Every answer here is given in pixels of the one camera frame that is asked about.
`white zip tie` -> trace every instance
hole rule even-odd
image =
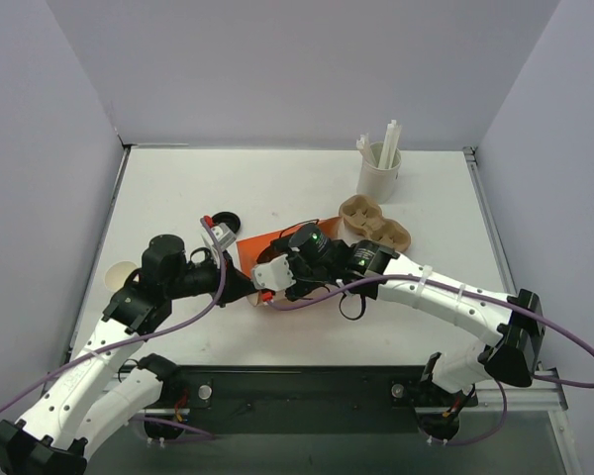
[[[87,353],[92,354],[92,356],[94,358],[97,358],[99,361],[101,361],[103,364],[107,365],[109,363],[109,361],[104,358],[101,353],[96,352],[94,349],[86,349]]]
[[[434,268],[431,265],[423,265],[423,275],[421,276],[420,280],[418,281],[418,286],[416,287],[416,298],[414,299],[414,305],[412,308],[418,309],[418,305],[420,304],[420,299],[422,297],[423,291],[425,290],[425,284],[427,283],[427,278],[432,275],[434,272]]]
[[[455,299],[455,309],[459,306],[459,303],[462,301],[462,295],[464,295],[464,290],[466,289],[465,284],[459,285],[459,291],[457,292],[457,299]]]

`gray wall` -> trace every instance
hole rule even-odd
[[[594,0],[562,0],[479,148],[483,183],[520,286],[594,345]],[[548,334],[545,359],[594,381],[594,361]],[[568,390],[594,474],[594,391]]]
[[[121,156],[48,5],[0,0],[0,404],[58,363]]]
[[[126,143],[482,139],[558,0],[48,0]]]

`purple cable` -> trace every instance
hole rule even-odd
[[[399,275],[399,274],[395,274],[395,275],[376,275],[374,277],[366,277],[364,279],[360,279],[357,280],[355,282],[351,282],[343,287],[339,287],[338,289],[332,290],[330,293],[322,295],[320,297],[316,297],[313,300],[307,300],[304,302],[300,302],[299,304],[296,305],[291,305],[290,307],[283,307],[283,306],[279,306],[274,304],[273,302],[267,302],[267,304],[272,307],[275,310],[281,310],[281,311],[289,311],[289,310],[297,310],[297,309],[303,309],[305,307],[310,307],[311,305],[315,305],[318,304],[320,302],[323,302],[324,300],[330,299],[332,297],[334,297],[335,295],[341,294],[342,292],[346,291],[346,290],[350,290],[353,289],[354,287],[358,287],[360,285],[364,285],[364,284],[370,284],[373,282],[384,282],[387,280],[402,280],[402,281],[410,281],[410,282],[420,282],[421,277],[416,277],[414,275]],[[455,287],[451,287],[450,285],[446,285],[443,284],[442,282],[437,282],[435,280],[426,280],[426,285],[432,286],[432,287],[436,287],[438,289],[443,289],[443,290],[447,290],[449,292],[452,292],[453,294],[458,294],[460,292],[460,290],[458,288]],[[483,302],[488,302],[491,304],[495,304],[495,305],[499,305],[501,307],[504,307],[506,309],[512,310],[513,312],[517,312],[519,314],[522,314],[526,317],[529,317],[537,322],[539,322],[542,325],[545,325],[546,327],[549,327],[551,329],[553,329],[555,332],[562,334],[563,336],[565,336],[567,339],[569,339],[570,341],[576,343],[577,345],[579,345],[581,348],[583,348],[585,351],[587,351],[590,355],[592,355],[592,357],[594,358],[594,348],[587,343],[586,341],[583,341],[581,338],[579,338],[577,335],[575,335],[574,333],[566,330],[565,328],[563,328],[562,326],[556,324],[553,321],[548,320],[545,317],[542,317],[541,315],[537,315],[535,312],[531,312],[530,310],[526,310],[526,309],[522,309],[521,307],[515,305],[515,304],[511,304],[510,302],[504,302],[501,301],[499,299],[495,299],[493,297],[489,297],[483,294],[478,294],[478,293],[474,293],[474,292],[469,292],[467,290],[462,291],[462,295],[464,295],[465,297],[469,297],[471,299],[475,299],[475,300],[479,300],[479,301],[483,301]],[[546,381],[548,383],[554,383],[554,384],[564,384],[566,386],[573,386],[575,388],[585,388],[585,389],[594,389],[594,383],[584,383],[581,381],[571,381],[568,379],[559,379],[559,378],[552,378],[549,376],[538,376],[537,374],[533,375],[534,379],[539,379],[541,381]]]
[[[183,430],[194,432],[194,433],[197,433],[198,435],[202,435],[204,437],[201,439],[196,438],[196,439],[181,440],[181,442],[190,442],[190,441],[199,442],[199,441],[203,441],[203,440],[214,440],[216,438],[212,433],[202,430],[200,428],[188,426],[187,424],[176,423],[174,421],[166,421],[164,419],[159,419],[159,418],[151,418],[148,416],[134,416],[133,418],[130,419],[130,421],[134,421],[137,423],[160,424],[162,426],[170,426],[172,428],[182,428]]]
[[[474,443],[481,442],[482,440],[486,440],[488,437],[499,432],[506,423],[506,418],[508,417],[508,399],[506,398],[506,391],[504,391],[504,386],[502,386],[502,383],[499,381],[495,382],[497,383],[500,393],[502,393],[503,402],[502,416],[499,418],[499,423],[497,423],[497,426],[486,433],[473,438],[468,438],[467,440],[455,440],[453,442],[449,441],[447,443],[443,443],[443,441],[439,438],[432,437],[432,442],[439,443],[440,445],[446,445],[447,447],[464,447],[465,445],[472,445]]]
[[[211,228],[209,227],[209,225],[207,225],[207,223],[205,223],[205,220],[200,220],[200,224],[205,229],[205,231],[209,234],[209,237],[211,238],[211,241],[213,242],[216,249],[219,249],[220,244],[218,243],[218,240],[216,239],[214,234],[211,232]],[[225,256],[223,255],[223,253],[218,252],[218,256],[220,257],[220,284],[218,285],[218,291],[216,292],[216,295],[214,296],[213,300],[209,303],[209,305],[207,307],[205,307],[199,314],[197,314],[195,317],[192,317],[189,320],[186,320],[185,322],[182,322],[181,324],[175,325],[175,326],[173,326],[169,329],[166,329],[166,330],[161,330],[160,332],[144,334],[143,336],[137,336],[136,338],[128,339],[126,341],[119,341],[117,343],[108,344],[107,346],[102,346],[101,348],[96,349],[94,351],[94,353],[98,353],[98,354],[105,353],[106,351],[121,348],[122,346],[126,346],[128,344],[133,344],[138,341],[147,341],[149,339],[157,338],[159,336],[165,336],[166,334],[174,333],[181,329],[184,329],[185,327],[189,327],[191,324],[198,322],[200,319],[202,319],[205,315],[207,315],[216,306],[216,304],[218,303],[218,300],[220,299],[220,296],[222,295],[223,290],[225,289],[225,281],[226,281],[226,276],[227,276],[227,264],[225,262]],[[78,358],[75,358],[74,360],[70,361],[69,363],[66,363],[63,366],[57,368],[56,370],[50,372],[44,378],[39,379],[38,381],[33,383],[31,386],[29,386],[27,389],[25,389],[20,394],[18,394],[13,400],[9,401],[8,403],[4,404],[3,406],[0,406],[0,413],[6,411],[11,406],[18,403],[25,396],[27,396],[28,394],[35,391],[36,388],[42,386],[47,381],[55,378],[56,376],[58,376],[59,374],[63,373],[64,371],[66,371],[68,369],[74,368],[78,364],[83,363],[84,361],[92,358],[93,356],[94,356],[93,353],[84,354],[83,356],[79,356]]]

